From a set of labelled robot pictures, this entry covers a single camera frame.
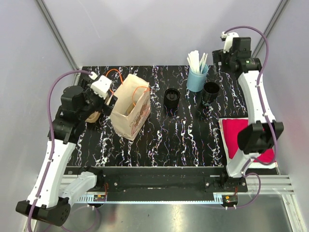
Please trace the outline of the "brown paper takeout bag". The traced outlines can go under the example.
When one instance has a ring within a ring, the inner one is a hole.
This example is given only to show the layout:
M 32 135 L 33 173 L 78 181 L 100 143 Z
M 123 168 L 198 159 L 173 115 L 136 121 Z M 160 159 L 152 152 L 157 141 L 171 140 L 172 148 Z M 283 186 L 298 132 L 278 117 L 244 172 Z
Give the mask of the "brown paper takeout bag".
M 114 92 L 117 101 L 110 119 L 119 136 L 133 141 L 151 112 L 150 83 L 128 74 Z

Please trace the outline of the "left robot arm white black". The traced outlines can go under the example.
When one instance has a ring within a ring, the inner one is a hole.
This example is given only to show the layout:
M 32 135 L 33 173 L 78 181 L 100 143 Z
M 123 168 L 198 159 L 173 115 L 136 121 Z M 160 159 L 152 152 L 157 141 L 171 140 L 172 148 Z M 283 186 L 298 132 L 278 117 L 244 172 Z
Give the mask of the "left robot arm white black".
M 60 190 L 68 159 L 85 130 L 86 120 L 95 112 L 109 116 L 116 102 L 115 95 L 101 97 L 91 88 L 65 88 L 48 133 L 47 151 L 36 184 L 28 198 L 17 203 L 17 212 L 60 227 L 67 220 L 71 207 L 84 193 L 105 187 L 103 171 L 88 166 Z

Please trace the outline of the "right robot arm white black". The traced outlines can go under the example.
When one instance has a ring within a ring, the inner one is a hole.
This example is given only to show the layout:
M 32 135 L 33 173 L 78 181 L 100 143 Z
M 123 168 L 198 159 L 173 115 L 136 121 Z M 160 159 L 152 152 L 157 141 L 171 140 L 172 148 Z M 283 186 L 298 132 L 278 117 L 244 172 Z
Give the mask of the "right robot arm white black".
M 213 60 L 232 71 L 242 89 L 247 111 L 248 126 L 238 133 L 238 150 L 219 179 L 223 191 L 236 187 L 236 178 L 244 177 L 248 167 L 259 156 L 275 148 L 284 125 L 277 122 L 267 101 L 260 59 L 251 57 L 251 39 L 235 32 L 221 35 L 224 47 L 213 51 Z

